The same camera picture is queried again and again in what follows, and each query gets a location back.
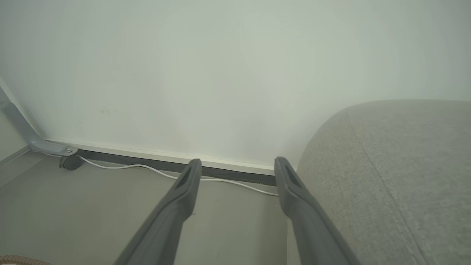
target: power cord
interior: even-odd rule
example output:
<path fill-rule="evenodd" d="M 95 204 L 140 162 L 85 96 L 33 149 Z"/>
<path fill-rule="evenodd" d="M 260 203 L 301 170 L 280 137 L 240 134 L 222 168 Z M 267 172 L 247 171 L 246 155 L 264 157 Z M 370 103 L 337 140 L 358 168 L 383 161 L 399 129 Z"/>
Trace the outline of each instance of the power cord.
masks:
<path fill-rule="evenodd" d="M 51 155 L 51 154 L 46 154 L 44 153 L 45 155 L 48 155 L 50 157 L 61 157 L 61 156 L 57 156 L 57 155 Z M 168 178 L 171 178 L 171 179 L 178 179 L 178 177 L 174 177 L 174 176 L 170 176 L 168 174 L 165 174 L 164 172 L 162 171 L 159 171 L 151 166 L 147 166 L 147 165 L 141 165 L 141 164 L 134 164 L 134 165 L 129 165 L 129 166 L 102 166 L 102 165 L 98 165 L 98 164 L 95 164 L 91 161 L 89 161 L 88 159 L 84 158 L 84 157 L 81 157 L 81 156 L 78 156 L 80 157 L 80 159 L 82 159 L 83 161 L 89 163 L 90 165 L 94 165 L 94 166 L 97 166 L 97 167 L 101 167 L 101 168 L 104 168 L 104 169 L 124 169 L 124 168 L 130 168 L 130 167 L 144 167 L 144 168 L 147 168 L 147 169 L 150 169 L 152 171 L 155 171 L 157 173 L 159 173 L 160 175 L 163 175 L 163 176 L 166 176 Z M 223 180 L 223 179 L 201 179 L 201 181 L 216 181 L 216 182 L 227 182 L 227 183 L 231 183 L 231 184 L 235 184 L 235 185 L 239 185 L 239 186 L 242 186 L 244 188 L 248 188 L 248 189 L 251 189 L 251 190 L 254 190 L 254 191 L 258 191 L 258 192 L 261 192 L 263 194 L 267 194 L 267 195 L 271 195 L 271 196 L 278 196 L 278 194 L 276 193 L 271 193 L 271 192 L 268 192 L 268 191 L 263 191 L 263 190 L 259 190 L 259 189 L 256 189 L 254 187 L 251 187 L 249 185 L 245 185 L 245 184 L 242 184 L 242 183 L 239 183 L 239 182 L 235 182 L 235 181 L 232 181 L 232 180 Z"/>

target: gray floor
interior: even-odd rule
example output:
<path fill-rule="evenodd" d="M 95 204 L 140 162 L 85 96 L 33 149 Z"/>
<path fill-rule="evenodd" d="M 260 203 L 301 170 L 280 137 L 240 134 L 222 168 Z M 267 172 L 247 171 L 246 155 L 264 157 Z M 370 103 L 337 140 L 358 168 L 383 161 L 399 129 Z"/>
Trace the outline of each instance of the gray floor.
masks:
<path fill-rule="evenodd" d="M 58 158 L 29 152 L 0 167 L 0 256 L 111 264 L 172 183 L 142 168 L 84 164 L 66 171 Z M 201 183 L 175 264 L 286 264 L 286 217 L 278 198 Z"/>

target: white baseboard trim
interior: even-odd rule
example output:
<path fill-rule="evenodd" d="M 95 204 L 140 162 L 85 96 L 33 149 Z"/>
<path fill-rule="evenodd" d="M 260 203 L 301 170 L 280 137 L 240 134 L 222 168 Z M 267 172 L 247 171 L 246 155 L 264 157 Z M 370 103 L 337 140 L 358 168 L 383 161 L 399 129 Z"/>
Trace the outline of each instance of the white baseboard trim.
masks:
<path fill-rule="evenodd" d="M 275 175 L 272 166 L 241 163 L 241 162 L 213 159 L 213 158 L 207 158 L 207 157 L 191 157 L 191 156 L 186 156 L 186 155 L 171 154 L 171 153 L 157 152 L 157 151 L 151 151 L 151 150 L 132 149 L 132 148 L 117 147 L 117 146 L 93 144 L 93 143 L 87 143 L 87 142 L 68 141 L 68 140 L 47 138 L 47 137 L 44 139 L 51 142 L 61 143 L 68 146 L 76 147 L 82 150 L 102 152 L 102 153 L 113 154 L 113 155 L 146 158 L 146 159 L 160 160 L 160 161 L 174 162 L 174 163 L 181 163 L 181 164 L 188 164 L 188 162 L 190 162 L 191 159 L 199 158 L 201 159 L 203 166 L 207 166 L 207 167 L 221 168 L 221 169 L 234 170 L 234 171 L 246 172 L 246 173 L 254 173 L 254 174 L 264 174 L 264 175 L 272 175 L 272 176 Z"/>

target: gray upholstery fabric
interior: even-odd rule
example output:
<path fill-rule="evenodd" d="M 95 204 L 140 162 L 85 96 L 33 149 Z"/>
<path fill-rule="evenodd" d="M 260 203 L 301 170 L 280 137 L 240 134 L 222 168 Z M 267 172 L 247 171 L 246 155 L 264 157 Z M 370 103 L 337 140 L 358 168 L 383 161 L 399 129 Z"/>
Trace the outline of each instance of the gray upholstery fabric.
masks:
<path fill-rule="evenodd" d="M 298 174 L 361 264 L 471 264 L 471 102 L 349 107 L 309 142 Z"/>

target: caster wheel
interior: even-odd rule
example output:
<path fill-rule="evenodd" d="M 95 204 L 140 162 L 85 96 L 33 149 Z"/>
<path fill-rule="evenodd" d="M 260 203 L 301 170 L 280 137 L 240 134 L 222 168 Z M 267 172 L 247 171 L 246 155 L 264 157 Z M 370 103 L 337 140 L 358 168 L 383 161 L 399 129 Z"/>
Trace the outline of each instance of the caster wheel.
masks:
<path fill-rule="evenodd" d="M 67 170 L 75 170 L 83 165 L 83 160 L 76 155 L 71 155 L 69 157 L 62 156 L 59 161 L 59 168 Z"/>

